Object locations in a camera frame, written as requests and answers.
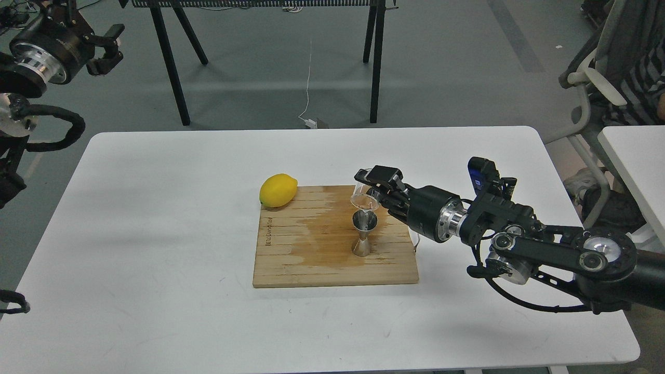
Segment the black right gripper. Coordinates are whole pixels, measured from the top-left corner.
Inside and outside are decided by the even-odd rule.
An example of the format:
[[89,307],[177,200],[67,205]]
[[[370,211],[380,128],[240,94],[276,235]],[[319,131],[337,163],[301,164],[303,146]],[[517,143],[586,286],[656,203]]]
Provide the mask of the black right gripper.
[[356,182],[369,187],[366,195],[414,232],[437,243],[459,236],[466,218],[462,199],[433,185],[416,189],[404,184],[402,178],[399,169],[387,166],[359,169],[354,175]]

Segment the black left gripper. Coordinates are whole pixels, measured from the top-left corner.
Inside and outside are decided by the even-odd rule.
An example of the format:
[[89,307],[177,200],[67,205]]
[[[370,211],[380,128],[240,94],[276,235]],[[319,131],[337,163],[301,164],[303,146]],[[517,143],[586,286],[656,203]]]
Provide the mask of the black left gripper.
[[[99,36],[80,17],[76,1],[31,3],[38,7],[37,17],[10,41],[14,61],[9,70],[14,76],[33,81],[35,87],[64,85],[85,65],[90,75],[101,76],[123,60],[118,38],[125,30],[124,24],[113,24]],[[94,46],[104,49],[101,58],[93,58]]]

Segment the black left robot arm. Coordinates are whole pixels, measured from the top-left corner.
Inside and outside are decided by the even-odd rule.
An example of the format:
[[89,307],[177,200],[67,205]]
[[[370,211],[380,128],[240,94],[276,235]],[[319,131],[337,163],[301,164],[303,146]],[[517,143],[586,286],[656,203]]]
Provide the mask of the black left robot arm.
[[[36,1],[35,5],[36,17],[10,40],[10,52],[2,53],[2,206],[26,189],[17,172],[24,152],[66,149],[86,128],[80,114],[30,100],[41,97],[48,84],[70,83],[83,68],[92,76],[108,74],[124,57],[119,51],[123,24],[113,24],[100,35],[74,1]],[[40,116],[66,121],[70,128],[61,140],[31,143],[29,137]]]

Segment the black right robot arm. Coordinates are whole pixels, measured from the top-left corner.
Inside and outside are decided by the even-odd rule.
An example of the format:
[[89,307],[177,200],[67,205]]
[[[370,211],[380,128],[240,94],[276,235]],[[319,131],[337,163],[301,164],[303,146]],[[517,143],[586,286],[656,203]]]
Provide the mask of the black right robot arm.
[[[632,304],[663,310],[663,255],[637,249],[613,228],[545,225],[530,206],[512,202],[517,180],[502,178],[493,161],[472,157],[468,171],[473,201],[432,185],[405,184],[397,168],[360,169],[355,180],[389,215],[414,232],[443,243],[459,237],[472,249],[473,278],[484,279],[507,300],[537,312],[574,313],[629,310]],[[523,285],[529,279],[578,300],[572,307],[520,300],[496,284],[501,277]]]

